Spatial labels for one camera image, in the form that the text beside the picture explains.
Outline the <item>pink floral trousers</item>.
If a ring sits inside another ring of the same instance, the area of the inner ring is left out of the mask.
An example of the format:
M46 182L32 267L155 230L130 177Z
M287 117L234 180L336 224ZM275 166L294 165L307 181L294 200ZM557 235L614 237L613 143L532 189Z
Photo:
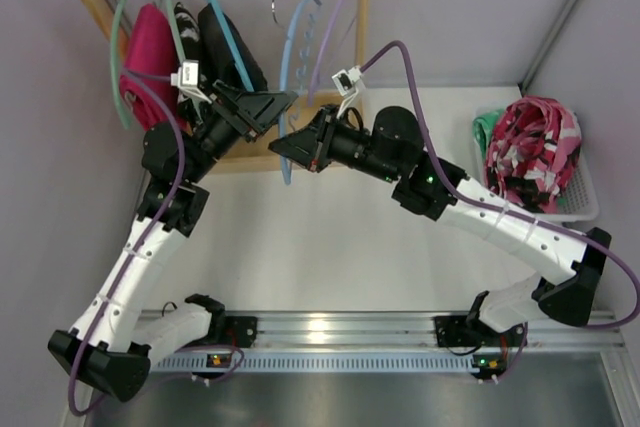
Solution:
M484 180L494 194L533 213L555 214L578 167L582 132L559 101L525 96L493 127Z

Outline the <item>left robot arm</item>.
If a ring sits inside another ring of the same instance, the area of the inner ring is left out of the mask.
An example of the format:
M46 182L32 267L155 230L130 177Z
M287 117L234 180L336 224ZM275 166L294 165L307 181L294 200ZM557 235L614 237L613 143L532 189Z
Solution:
M247 92L216 81L211 110L193 134L173 115L144 136L150 181L122 252L85 312L55 331L48 350L69 375L68 399L82 382L128 402L153 366L193 342L214 344L225 334L222 303L193 294L174 311L141 327L140 314L160 274L194 231L209 197L199 181L240 140L254 142L278 123L298 96L293 91Z

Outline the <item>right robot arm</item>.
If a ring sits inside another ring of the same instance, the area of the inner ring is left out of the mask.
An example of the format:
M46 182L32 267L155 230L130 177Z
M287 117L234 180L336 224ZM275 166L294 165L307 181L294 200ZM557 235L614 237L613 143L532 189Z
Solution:
M430 157L416 116L400 106L379 111L371 128L356 128L322 107L303 128L270 142L272 152L313 173L333 163L393 184L407 211L466 230L529 265L534 273L510 287L479 293L466 316L476 336L502 334L549 318L586 328L604 270L610 235L543 227L523 209L491 193L464 169Z

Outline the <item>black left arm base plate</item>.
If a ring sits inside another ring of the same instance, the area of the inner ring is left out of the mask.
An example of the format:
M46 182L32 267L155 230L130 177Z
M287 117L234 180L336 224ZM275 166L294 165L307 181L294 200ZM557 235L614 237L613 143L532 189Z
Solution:
M253 346L258 333L258 318L255 316L217 315L212 320L210 342L232 345L239 348Z

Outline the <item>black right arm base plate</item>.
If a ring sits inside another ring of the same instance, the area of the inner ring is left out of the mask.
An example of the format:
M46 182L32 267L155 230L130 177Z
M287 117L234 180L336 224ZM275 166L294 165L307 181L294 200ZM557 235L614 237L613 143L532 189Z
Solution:
M468 323L465 315L436 316L433 321L439 348L467 350L488 347L517 348L524 339L522 324L498 333L480 322Z

